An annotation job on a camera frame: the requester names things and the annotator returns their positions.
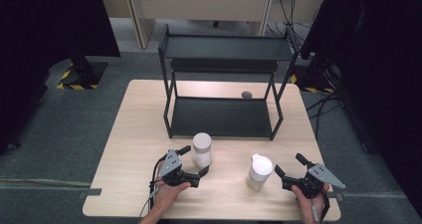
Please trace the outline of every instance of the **human hand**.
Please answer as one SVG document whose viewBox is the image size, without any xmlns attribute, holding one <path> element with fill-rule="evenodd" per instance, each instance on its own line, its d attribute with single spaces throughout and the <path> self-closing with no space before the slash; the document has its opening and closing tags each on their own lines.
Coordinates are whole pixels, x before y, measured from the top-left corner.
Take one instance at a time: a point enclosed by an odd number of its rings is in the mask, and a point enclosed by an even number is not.
<svg viewBox="0 0 422 224">
<path fill-rule="evenodd" d="M 327 183 L 323 184 L 323 189 L 328 191 L 329 185 Z M 292 191 L 295 193 L 296 197 L 298 198 L 298 208 L 301 209 L 302 220 L 304 224 L 314 224 L 316 223 L 313 215 L 313 205 L 316 208 L 316 212 L 318 215 L 318 220 L 320 220 L 322 210 L 324 207 L 323 202 L 323 195 L 319 193 L 315 198 L 312 200 L 307 199 L 304 194 L 302 193 L 301 189 L 297 186 L 292 186 Z"/>
<path fill-rule="evenodd" d="M 157 173 L 159 173 L 162 164 L 163 161 L 159 163 Z M 155 192 L 154 205 L 139 223 L 157 223 L 168 209 L 170 209 L 177 195 L 188 187 L 190 187 L 190 182 L 183 182 L 178 186 L 169 186 L 162 179 L 155 178 L 155 188 L 158 188 L 158 190 Z"/>
</svg>

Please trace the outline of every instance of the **table top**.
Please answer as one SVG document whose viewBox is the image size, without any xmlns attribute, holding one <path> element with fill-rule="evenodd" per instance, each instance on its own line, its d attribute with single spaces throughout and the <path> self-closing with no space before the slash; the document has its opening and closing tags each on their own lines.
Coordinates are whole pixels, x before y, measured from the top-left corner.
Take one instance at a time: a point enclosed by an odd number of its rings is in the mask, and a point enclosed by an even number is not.
<svg viewBox="0 0 422 224">
<path fill-rule="evenodd" d="M 264 83 L 177 82 L 180 95 L 239 97 L 243 91 L 258 97 Z M 166 95 L 163 81 L 131 81 L 121 103 L 91 188 L 101 195 L 88 196 L 88 216 L 138 217 L 149 195 L 148 184 L 154 164 L 169 148 L 192 144 L 191 136 L 168 138 L 163 120 Z M 287 176 L 304 177 L 306 168 L 295 156 L 322 162 L 317 142 L 299 89 L 287 85 L 281 98 L 284 120 L 274 138 L 213 137 L 213 162 L 198 188 L 179 194 L 167 219 L 209 220 L 300 220 L 296 197 L 282 189 L 281 178 L 273 172 L 260 191 L 246 184 L 255 153 L 269 157 Z M 277 117 L 274 99 L 268 98 L 270 116 Z M 180 156 L 182 169 L 197 173 L 193 150 Z M 335 199 L 324 221 L 335 221 L 340 211 Z"/>
</svg>

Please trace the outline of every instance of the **cabinet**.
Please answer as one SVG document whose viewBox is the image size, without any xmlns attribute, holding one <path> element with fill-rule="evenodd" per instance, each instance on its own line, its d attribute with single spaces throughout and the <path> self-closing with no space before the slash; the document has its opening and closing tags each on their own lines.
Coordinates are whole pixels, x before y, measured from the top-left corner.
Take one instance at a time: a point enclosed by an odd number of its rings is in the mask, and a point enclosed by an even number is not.
<svg viewBox="0 0 422 224">
<path fill-rule="evenodd" d="M 267 137 L 273 140 L 282 121 L 280 98 L 299 53 L 292 30 L 283 37 L 238 37 L 170 34 L 168 26 L 158 46 L 167 102 L 164 121 L 168 136 L 195 135 Z M 285 78 L 277 90 L 274 81 L 280 61 L 289 61 Z M 171 69 L 170 83 L 166 62 Z M 180 96 L 177 73 L 267 74 L 269 82 L 263 98 L 202 98 Z M 267 106 L 273 93 L 278 121 L 271 126 Z M 174 93 L 171 124 L 168 112 Z"/>
</svg>

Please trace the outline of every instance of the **white bottle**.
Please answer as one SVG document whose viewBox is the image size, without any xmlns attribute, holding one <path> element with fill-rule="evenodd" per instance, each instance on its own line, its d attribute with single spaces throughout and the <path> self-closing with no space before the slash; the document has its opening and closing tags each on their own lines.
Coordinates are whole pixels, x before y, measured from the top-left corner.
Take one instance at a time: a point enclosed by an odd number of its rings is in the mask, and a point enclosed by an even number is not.
<svg viewBox="0 0 422 224">
<path fill-rule="evenodd" d="M 249 168 L 246 183 L 254 190 L 260 190 L 267 178 L 273 171 L 273 163 L 266 156 L 254 154 L 251 157 L 251 167 Z"/>
<path fill-rule="evenodd" d="M 199 132 L 193 137 L 193 163 L 202 169 L 212 162 L 211 155 L 212 139 L 208 133 Z"/>
</svg>

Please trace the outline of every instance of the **shelf top tier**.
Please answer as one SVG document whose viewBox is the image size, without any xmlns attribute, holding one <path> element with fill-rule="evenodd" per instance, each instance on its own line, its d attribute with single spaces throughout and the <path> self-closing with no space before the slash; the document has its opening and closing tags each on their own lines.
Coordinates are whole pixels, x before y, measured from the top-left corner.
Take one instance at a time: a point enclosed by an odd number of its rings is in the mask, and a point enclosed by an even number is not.
<svg viewBox="0 0 422 224">
<path fill-rule="evenodd" d="M 287 39 L 166 34 L 164 59 L 290 61 Z"/>
</svg>

